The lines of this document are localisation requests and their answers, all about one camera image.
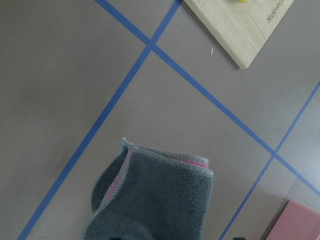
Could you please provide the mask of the grey microfibre cloth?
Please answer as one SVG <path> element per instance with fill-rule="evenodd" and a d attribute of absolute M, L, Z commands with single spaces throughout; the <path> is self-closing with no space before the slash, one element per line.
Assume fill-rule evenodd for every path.
<path fill-rule="evenodd" d="M 123 138 L 96 180 L 83 240 L 199 240 L 213 172 L 206 158 Z"/>

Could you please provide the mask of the wooden cutting board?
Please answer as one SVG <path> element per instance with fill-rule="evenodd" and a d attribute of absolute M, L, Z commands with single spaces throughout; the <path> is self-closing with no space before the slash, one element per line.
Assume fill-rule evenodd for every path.
<path fill-rule="evenodd" d="M 240 69 L 247 69 L 294 0 L 187 0 Z"/>

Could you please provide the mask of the pink plastic bin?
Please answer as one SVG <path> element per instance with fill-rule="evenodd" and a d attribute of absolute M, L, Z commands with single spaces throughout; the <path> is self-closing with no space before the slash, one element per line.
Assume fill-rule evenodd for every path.
<path fill-rule="evenodd" d="M 320 203 L 287 200 L 268 224 L 261 240 L 318 240 Z"/>

